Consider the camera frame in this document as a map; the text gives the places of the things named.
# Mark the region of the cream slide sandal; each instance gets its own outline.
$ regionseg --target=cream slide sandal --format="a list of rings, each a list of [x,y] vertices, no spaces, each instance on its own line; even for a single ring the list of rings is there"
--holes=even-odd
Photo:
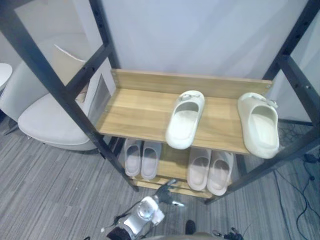
[[[187,182],[190,188],[201,191],[206,187],[211,150],[192,147],[189,155]]]
[[[161,156],[162,144],[160,142],[145,141],[142,152],[141,176],[151,180],[157,175],[157,167]]]
[[[165,140],[174,149],[187,149],[194,141],[205,105],[204,95],[195,90],[182,93],[175,101]]]
[[[141,169],[142,141],[127,138],[124,143],[124,168],[125,174],[130,177],[137,176]]]
[[[226,193],[235,156],[230,152],[212,151],[206,188],[216,196]]]
[[[237,103],[247,150],[264,159],[273,158],[279,150],[278,114],[276,102],[248,92]]]

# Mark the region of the electrical cable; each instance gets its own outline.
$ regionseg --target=electrical cable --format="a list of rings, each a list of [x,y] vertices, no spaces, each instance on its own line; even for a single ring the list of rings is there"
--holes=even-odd
[[[119,222],[119,220],[122,219],[122,218],[124,218],[125,216],[127,216],[127,215],[129,214],[129,211],[130,211],[131,209],[133,209],[134,206],[136,206],[136,205],[137,205],[138,203],[140,203],[140,202],[141,202],[141,200],[137,201],[135,204],[133,204],[131,207],[129,207],[124,213],[122,213],[122,214],[120,214],[120,215],[118,215],[118,216],[115,216],[114,219],[113,219],[113,223],[112,223],[110,226],[108,226],[108,228],[117,225],[118,222]]]
[[[281,174],[281,172],[279,172],[278,170],[276,170],[276,172],[280,175],[281,178],[283,178],[283,180],[285,180],[285,181],[286,181],[288,184],[290,184],[295,190],[297,190],[297,192],[299,192],[303,198],[306,198],[308,207],[310,208],[310,210],[311,210],[315,215],[317,215],[317,217],[318,217],[319,220],[320,220],[320,215],[319,215],[319,213],[317,213],[317,211],[315,211],[315,210],[311,207],[311,205],[310,205],[307,197],[302,193],[302,191],[301,191],[299,188],[297,188],[295,185],[293,185],[290,181],[288,181],[288,180]]]
[[[308,178],[308,180],[307,180],[307,182],[306,182],[306,184],[305,184],[305,186],[304,186],[304,188],[303,188],[302,191],[301,191],[300,189],[298,189],[295,185],[293,185],[291,182],[289,182],[277,169],[276,169],[276,172],[277,172],[288,184],[290,184],[295,190],[297,190],[297,191],[302,195],[302,197],[303,197],[303,199],[304,199],[305,207],[304,207],[303,211],[302,211],[302,212],[298,215],[298,217],[296,218],[296,220],[295,220],[295,225],[296,225],[296,228],[297,228],[299,234],[303,237],[303,239],[308,240],[308,239],[306,238],[306,236],[301,232],[301,230],[300,230],[300,228],[299,228],[299,219],[300,219],[300,217],[301,217],[303,214],[305,214],[305,212],[307,211],[308,208],[310,208],[310,210],[313,211],[313,213],[316,214],[316,216],[317,216],[319,219],[320,219],[320,215],[311,207],[311,205],[310,205],[307,197],[305,196],[305,191],[306,191],[307,187],[309,186],[310,181],[314,181],[314,180],[315,180],[315,177],[312,176],[312,174],[311,174],[310,171],[308,170],[308,168],[307,168],[307,166],[306,166],[306,161],[303,161],[303,166],[304,166],[305,171],[308,173],[309,178]],[[274,174],[275,179],[276,179],[276,184],[277,184],[278,191],[280,192],[277,175],[276,175],[275,172],[273,172],[273,174]],[[282,207],[281,197],[279,198],[279,200],[280,200],[280,206],[281,206],[281,210],[282,210],[283,207]]]
[[[280,187],[279,187],[279,183],[278,183],[278,177],[277,177],[275,171],[273,171],[273,175],[274,175],[274,178],[275,178],[276,188],[277,188],[277,191],[278,191],[278,194],[279,194],[280,208],[281,208],[282,217],[283,217],[283,220],[284,220],[284,223],[285,223],[285,228],[286,228],[286,230],[288,232],[290,240],[292,240],[291,235],[290,235],[290,231],[289,231],[287,218],[286,218],[286,215],[285,215],[285,209],[284,209],[284,206],[282,205],[282,198],[281,198],[281,191],[280,191]]]
[[[144,234],[144,235],[141,235],[139,237],[139,239],[145,239],[146,236],[151,232],[151,230],[155,227],[156,225],[155,224],[151,224],[150,227],[149,227],[149,230]]]

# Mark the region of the slipper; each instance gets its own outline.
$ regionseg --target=slipper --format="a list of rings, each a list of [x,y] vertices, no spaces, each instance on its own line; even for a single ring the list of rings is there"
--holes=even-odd
[[[189,155],[187,182],[193,190],[206,187],[210,165],[211,150],[192,147]]]
[[[234,154],[230,152],[212,151],[206,188],[213,195],[221,196],[226,193],[234,158]]]
[[[137,176],[141,169],[142,141],[127,138],[124,143],[124,168],[125,174],[130,177]]]
[[[253,92],[238,99],[244,145],[257,157],[271,159],[279,151],[277,107],[276,102]]]
[[[162,144],[160,142],[145,141],[142,152],[141,176],[144,179],[154,179],[157,174]]]
[[[195,90],[182,93],[175,101],[165,140],[174,149],[187,149],[194,141],[205,105],[204,95]]]

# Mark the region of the gray carpet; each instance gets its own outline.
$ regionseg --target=gray carpet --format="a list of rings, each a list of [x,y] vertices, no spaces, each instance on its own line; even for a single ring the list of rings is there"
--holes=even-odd
[[[298,138],[306,127],[280,124],[282,144]],[[134,192],[96,151],[74,152],[28,139],[21,131],[2,136],[8,118],[0,123],[0,239],[1,240],[93,240],[105,239],[101,228],[154,190]],[[246,158],[248,169],[261,161]],[[320,165],[308,164],[315,176],[305,191],[310,205],[320,212]],[[300,190],[308,180],[301,159],[295,159],[279,171]],[[304,208],[304,199],[278,174],[284,213],[291,239],[300,240],[296,218]],[[214,202],[174,194],[185,208],[163,206],[166,217],[152,235],[182,234],[185,222],[192,219],[197,230],[213,229],[226,233],[236,227],[245,239],[290,239],[279,203],[273,173]],[[309,240],[319,239],[320,221],[310,211],[299,220]]]

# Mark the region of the chair cushion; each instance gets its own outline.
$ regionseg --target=chair cushion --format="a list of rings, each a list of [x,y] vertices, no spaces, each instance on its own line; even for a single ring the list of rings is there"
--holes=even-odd
[[[50,93],[31,104],[19,117],[18,125],[26,135],[49,144],[81,145],[89,141]]]

